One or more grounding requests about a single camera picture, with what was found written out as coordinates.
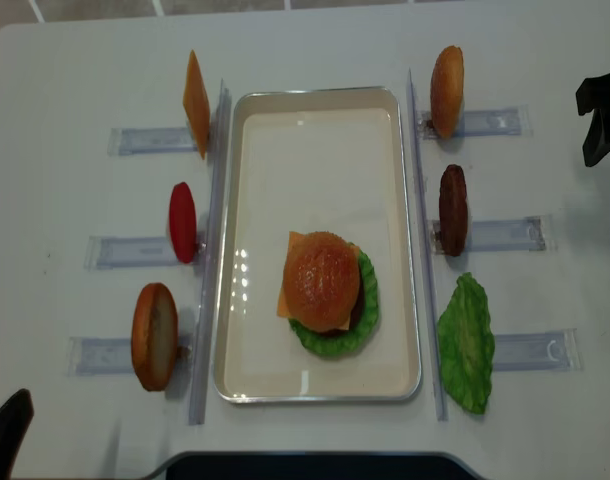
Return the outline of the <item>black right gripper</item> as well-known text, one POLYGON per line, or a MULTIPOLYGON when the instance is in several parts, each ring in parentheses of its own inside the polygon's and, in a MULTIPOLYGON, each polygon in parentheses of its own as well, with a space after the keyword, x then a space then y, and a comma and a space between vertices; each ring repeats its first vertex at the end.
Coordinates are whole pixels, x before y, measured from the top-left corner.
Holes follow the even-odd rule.
POLYGON ((585 166, 594 167, 610 152, 610 73, 584 79, 576 105, 579 116, 593 112, 582 151, 585 166))

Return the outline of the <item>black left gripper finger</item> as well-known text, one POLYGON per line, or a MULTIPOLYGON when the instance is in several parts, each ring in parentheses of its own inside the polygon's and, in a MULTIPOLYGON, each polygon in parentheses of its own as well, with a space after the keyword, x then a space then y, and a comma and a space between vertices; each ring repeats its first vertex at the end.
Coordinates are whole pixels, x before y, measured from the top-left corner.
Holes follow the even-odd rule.
POLYGON ((20 389, 0 407, 0 479, 10 479, 24 436, 34 416, 31 393, 20 389))

